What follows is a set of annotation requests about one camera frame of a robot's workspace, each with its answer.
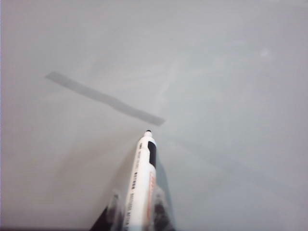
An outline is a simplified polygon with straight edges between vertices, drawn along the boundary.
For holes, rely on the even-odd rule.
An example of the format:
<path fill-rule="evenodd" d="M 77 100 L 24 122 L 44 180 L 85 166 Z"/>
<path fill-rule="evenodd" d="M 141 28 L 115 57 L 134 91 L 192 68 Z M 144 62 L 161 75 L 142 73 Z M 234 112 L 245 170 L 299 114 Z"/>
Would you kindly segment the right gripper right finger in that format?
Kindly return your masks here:
<path fill-rule="evenodd" d="M 156 186 L 152 209 L 151 228 L 153 231 L 177 230 L 167 174 L 161 163 L 156 164 Z"/>

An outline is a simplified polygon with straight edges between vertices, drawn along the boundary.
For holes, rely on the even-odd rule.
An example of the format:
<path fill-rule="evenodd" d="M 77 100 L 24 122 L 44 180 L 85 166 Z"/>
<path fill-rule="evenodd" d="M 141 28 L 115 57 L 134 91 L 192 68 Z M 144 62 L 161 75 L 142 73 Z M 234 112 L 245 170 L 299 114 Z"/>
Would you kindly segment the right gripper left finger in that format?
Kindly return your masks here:
<path fill-rule="evenodd" d="M 93 231 L 121 231 L 123 223 L 123 200 L 119 190 L 112 190 L 107 206 L 92 226 Z"/>

